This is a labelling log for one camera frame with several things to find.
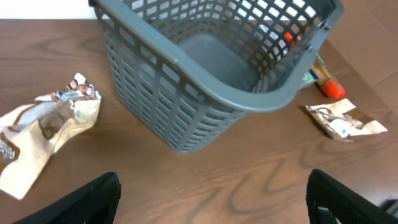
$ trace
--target basket bottom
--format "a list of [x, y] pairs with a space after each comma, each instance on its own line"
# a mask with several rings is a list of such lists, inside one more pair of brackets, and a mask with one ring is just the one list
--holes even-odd
[[210, 34], [193, 35], [179, 47], [207, 72], [231, 87], [252, 91], [259, 79], [256, 68]]

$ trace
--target floor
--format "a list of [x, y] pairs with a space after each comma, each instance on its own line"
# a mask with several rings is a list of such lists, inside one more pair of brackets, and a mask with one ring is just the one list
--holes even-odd
[[398, 113], [398, 1], [341, 1], [345, 13], [328, 40]]
[[[359, 137], [353, 144], [332, 141], [301, 110], [300, 105], [335, 101], [313, 85], [279, 111], [247, 115], [206, 149], [179, 154], [118, 100], [96, 21], [2, 20], [0, 30], [0, 114], [64, 86], [75, 72], [84, 74], [103, 97], [95, 127], [52, 156], [23, 200], [0, 192], [3, 223], [44, 208], [109, 171], [123, 185], [114, 223], [308, 224], [305, 194], [314, 168], [375, 205], [398, 196], [398, 116], [329, 41], [321, 54], [331, 73], [349, 88], [347, 98], [389, 132]], [[118, 70], [123, 79], [131, 77]], [[135, 73], [134, 79], [141, 74]], [[146, 91], [135, 86], [139, 95], [122, 98], [137, 107], [148, 95], [134, 98]], [[154, 95], [152, 101], [160, 96]], [[159, 111], [158, 106], [151, 111]]]

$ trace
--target marker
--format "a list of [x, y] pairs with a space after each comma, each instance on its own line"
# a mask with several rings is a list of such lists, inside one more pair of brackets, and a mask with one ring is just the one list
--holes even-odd
[[337, 79], [328, 72], [325, 63], [319, 55], [315, 58], [311, 69], [318, 77], [317, 84], [319, 88], [327, 97], [342, 99], [345, 96], [346, 90]]

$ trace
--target basket handle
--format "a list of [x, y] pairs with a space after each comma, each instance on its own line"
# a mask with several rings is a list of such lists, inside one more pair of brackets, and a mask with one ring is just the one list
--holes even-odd
[[[135, 33], [138, 38], [144, 40], [150, 48], [155, 49], [161, 56], [177, 66], [207, 95], [222, 104], [249, 112], [274, 111], [292, 101], [302, 84], [303, 75], [310, 68], [321, 44], [328, 35], [328, 29], [320, 29], [308, 42], [302, 40], [297, 44], [294, 50], [303, 50], [303, 53], [292, 69], [292, 73], [280, 88], [267, 93], [250, 93], [235, 89], [219, 81], [168, 38], [158, 33], [137, 14], [132, 13], [131, 9], [123, 2], [118, 0], [90, 1], [92, 6], [102, 8], [109, 17], [116, 19], [114, 22], [119, 21], [124, 27]], [[330, 16], [339, 17], [339, 15], [334, 14], [335, 12], [332, 12]]]

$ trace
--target white wall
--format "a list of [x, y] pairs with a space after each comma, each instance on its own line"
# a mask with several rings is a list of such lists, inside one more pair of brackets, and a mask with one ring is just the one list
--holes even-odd
[[88, 0], [0, 0], [0, 19], [95, 19]]

